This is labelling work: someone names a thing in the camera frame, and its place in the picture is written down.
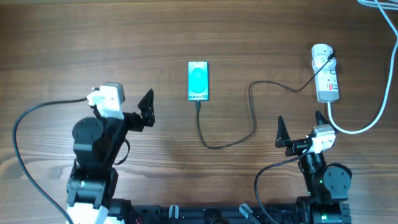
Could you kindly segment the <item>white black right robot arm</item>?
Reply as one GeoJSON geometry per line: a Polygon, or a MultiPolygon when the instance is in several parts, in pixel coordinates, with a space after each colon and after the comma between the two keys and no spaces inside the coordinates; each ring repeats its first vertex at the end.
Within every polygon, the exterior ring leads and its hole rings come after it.
{"type": "Polygon", "coordinates": [[[327,164],[323,152],[334,146],[338,134],[330,122],[316,111],[317,125],[303,139],[292,140],[283,117],[278,117],[275,147],[285,148],[285,155],[298,156],[298,167],[303,174],[308,195],[295,203],[295,223],[351,223],[348,190],[351,170],[339,163],[327,164]]]}

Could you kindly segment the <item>blue screen smartphone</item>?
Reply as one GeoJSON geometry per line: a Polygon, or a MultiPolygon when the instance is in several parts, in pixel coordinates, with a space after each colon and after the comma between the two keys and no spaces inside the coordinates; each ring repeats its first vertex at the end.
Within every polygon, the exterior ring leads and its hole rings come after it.
{"type": "Polygon", "coordinates": [[[208,101],[209,71],[207,61],[188,62],[188,101],[208,101]]]}

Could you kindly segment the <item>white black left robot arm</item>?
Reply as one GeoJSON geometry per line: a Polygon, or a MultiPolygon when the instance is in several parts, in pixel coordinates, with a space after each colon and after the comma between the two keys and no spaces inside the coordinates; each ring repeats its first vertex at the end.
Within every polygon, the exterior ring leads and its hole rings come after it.
{"type": "Polygon", "coordinates": [[[121,110],[121,90],[97,88],[87,99],[95,115],[81,119],[72,131],[76,159],[67,183],[70,223],[139,223],[131,201],[113,197],[118,181],[116,157],[128,142],[129,131],[141,132],[154,125],[154,92],[149,90],[138,103],[139,114],[121,110]]]}

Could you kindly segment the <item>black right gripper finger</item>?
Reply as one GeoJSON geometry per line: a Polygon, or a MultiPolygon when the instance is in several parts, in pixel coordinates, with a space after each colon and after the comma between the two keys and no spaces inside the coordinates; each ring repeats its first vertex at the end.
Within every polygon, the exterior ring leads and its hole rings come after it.
{"type": "Polygon", "coordinates": [[[315,112],[315,119],[317,122],[317,125],[326,125],[329,124],[330,122],[322,115],[322,113],[319,110],[316,110],[315,112]]]}
{"type": "Polygon", "coordinates": [[[278,117],[278,130],[275,139],[275,147],[287,147],[290,144],[290,136],[287,131],[284,119],[282,116],[278,117]]]}

